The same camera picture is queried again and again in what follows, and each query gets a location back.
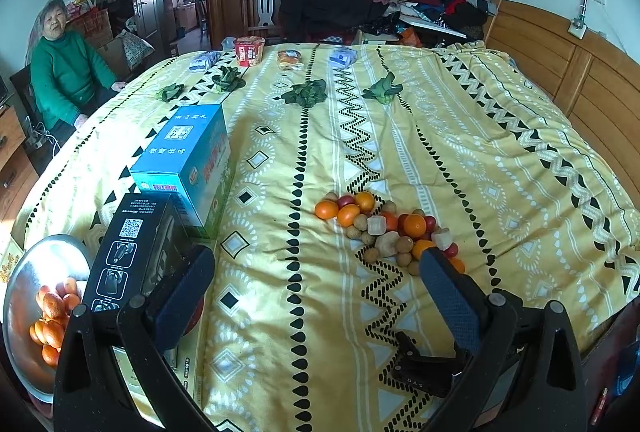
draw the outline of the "red pen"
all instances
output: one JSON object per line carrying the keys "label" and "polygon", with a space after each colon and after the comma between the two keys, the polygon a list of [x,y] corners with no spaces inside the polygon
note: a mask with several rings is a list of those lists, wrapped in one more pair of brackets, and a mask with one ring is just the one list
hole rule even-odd
{"label": "red pen", "polygon": [[607,393],[609,389],[607,387],[602,389],[602,394],[598,398],[598,404],[596,408],[593,409],[593,414],[591,414],[591,425],[596,426],[598,421],[600,420],[600,416],[602,416],[602,411],[604,409],[604,404],[607,401]]}

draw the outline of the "woman's right hand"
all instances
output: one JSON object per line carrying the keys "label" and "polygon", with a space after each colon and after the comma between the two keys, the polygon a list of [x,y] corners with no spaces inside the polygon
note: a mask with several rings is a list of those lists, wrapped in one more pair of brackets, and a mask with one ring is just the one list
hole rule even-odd
{"label": "woman's right hand", "polygon": [[80,115],[76,118],[76,120],[74,121],[74,127],[76,127],[76,130],[79,130],[79,129],[80,129],[80,127],[81,127],[82,125],[84,125],[84,123],[86,123],[86,121],[87,121],[88,119],[89,119],[89,118],[88,118],[87,116],[85,116],[84,114],[80,114]]}

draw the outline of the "packaged bread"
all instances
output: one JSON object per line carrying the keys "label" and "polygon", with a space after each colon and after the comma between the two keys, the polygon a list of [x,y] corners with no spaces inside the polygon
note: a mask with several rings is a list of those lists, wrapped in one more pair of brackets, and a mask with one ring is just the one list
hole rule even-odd
{"label": "packaged bread", "polygon": [[278,66],[280,70],[302,70],[302,54],[293,49],[279,50]]}

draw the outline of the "drawer handle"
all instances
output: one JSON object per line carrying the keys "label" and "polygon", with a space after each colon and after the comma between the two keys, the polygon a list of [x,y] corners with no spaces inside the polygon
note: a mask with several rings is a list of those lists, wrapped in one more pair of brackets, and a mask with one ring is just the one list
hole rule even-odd
{"label": "drawer handle", "polygon": [[11,186],[11,183],[14,182],[15,172],[11,172],[11,175],[2,183],[2,186],[8,188]]}

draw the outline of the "wooden drawer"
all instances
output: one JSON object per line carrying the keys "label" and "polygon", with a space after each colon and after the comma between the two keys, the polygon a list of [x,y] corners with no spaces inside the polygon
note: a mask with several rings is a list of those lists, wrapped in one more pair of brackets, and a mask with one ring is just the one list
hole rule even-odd
{"label": "wooden drawer", "polygon": [[38,174],[22,147],[0,171],[0,221],[3,231],[11,231],[14,220],[29,195]]}
{"label": "wooden drawer", "polygon": [[0,112],[0,169],[4,169],[4,165],[24,139],[24,132],[18,116],[15,115],[15,108],[4,108]]}

